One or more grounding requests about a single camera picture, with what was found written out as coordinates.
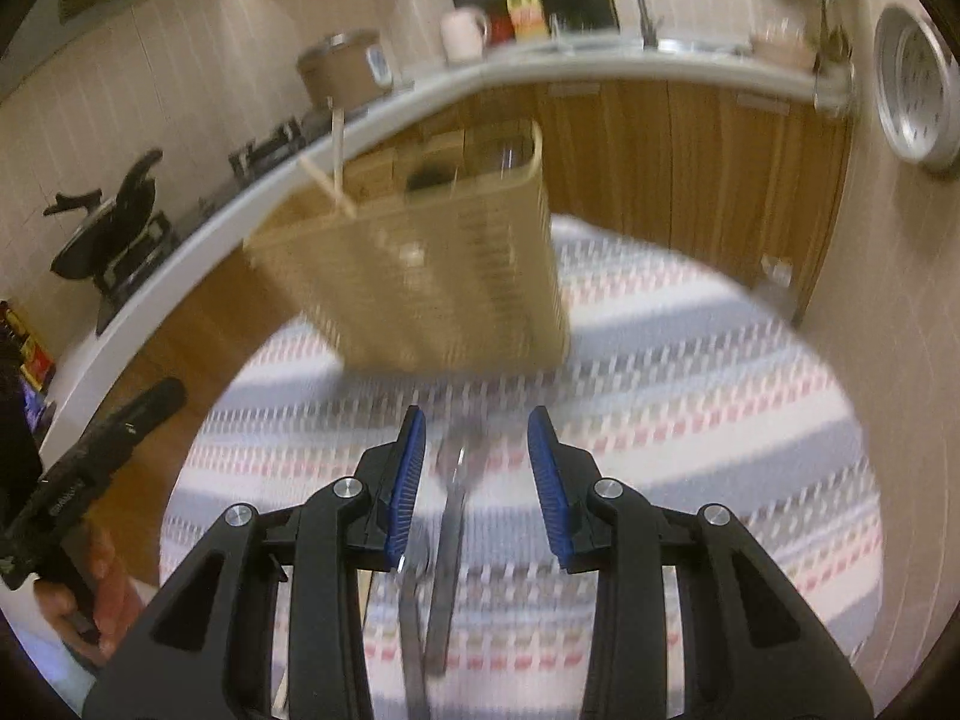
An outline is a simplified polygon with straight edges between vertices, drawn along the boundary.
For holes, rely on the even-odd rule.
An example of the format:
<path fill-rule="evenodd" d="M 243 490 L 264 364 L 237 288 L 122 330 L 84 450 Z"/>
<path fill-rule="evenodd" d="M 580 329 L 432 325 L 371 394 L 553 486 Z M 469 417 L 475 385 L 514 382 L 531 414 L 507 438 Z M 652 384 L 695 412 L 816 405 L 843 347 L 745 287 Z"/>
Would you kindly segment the operator left hand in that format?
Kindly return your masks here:
<path fill-rule="evenodd" d="M 143 601 L 109 532 L 98 523 L 85 523 L 83 556 L 89 577 L 93 578 L 93 621 L 99 631 L 98 644 L 86 642 L 68 621 L 76 611 L 76 600 L 67 585 L 38 578 L 32 593 L 39 613 L 59 639 L 91 665 L 102 667 L 137 621 Z"/>

